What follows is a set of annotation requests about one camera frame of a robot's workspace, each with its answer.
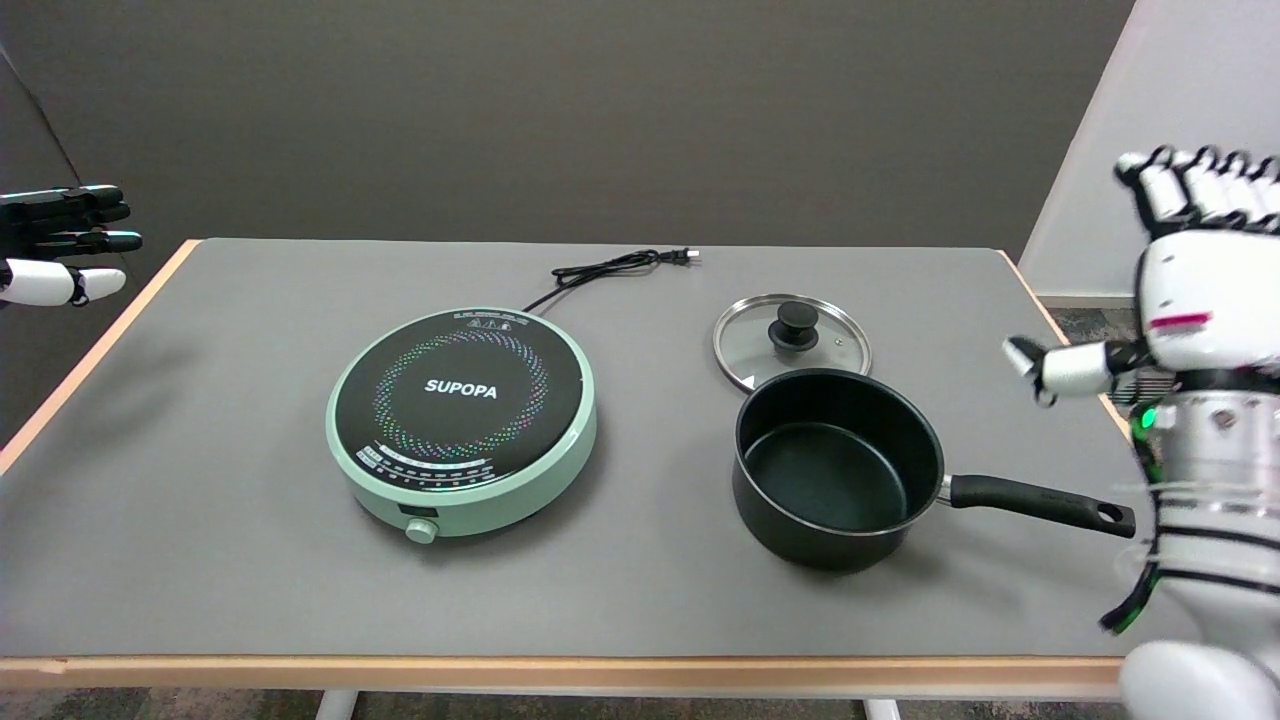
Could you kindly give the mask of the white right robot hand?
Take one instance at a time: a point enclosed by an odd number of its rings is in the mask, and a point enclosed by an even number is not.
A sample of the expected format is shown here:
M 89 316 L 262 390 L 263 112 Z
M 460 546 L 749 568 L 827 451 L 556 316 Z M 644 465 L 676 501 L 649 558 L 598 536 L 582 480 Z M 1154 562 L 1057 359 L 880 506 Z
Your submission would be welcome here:
M 1161 145 L 1114 167 L 1148 242 L 1133 275 L 1135 334 L 1004 351 L 1037 404 L 1114 392 L 1156 368 L 1183 389 L 1277 389 L 1277 156 Z

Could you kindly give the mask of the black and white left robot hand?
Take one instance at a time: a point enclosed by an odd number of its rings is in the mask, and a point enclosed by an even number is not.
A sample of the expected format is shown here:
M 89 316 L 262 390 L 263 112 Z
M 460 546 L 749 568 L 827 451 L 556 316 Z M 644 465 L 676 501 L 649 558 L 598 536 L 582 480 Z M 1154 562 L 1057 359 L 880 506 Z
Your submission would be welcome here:
M 51 188 L 1 196 L 1 300 L 36 307 L 82 307 L 124 288 L 127 273 L 111 266 L 73 266 L 68 258 L 142 249 L 133 231 L 110 224 L 131 217 L 114 184 Z

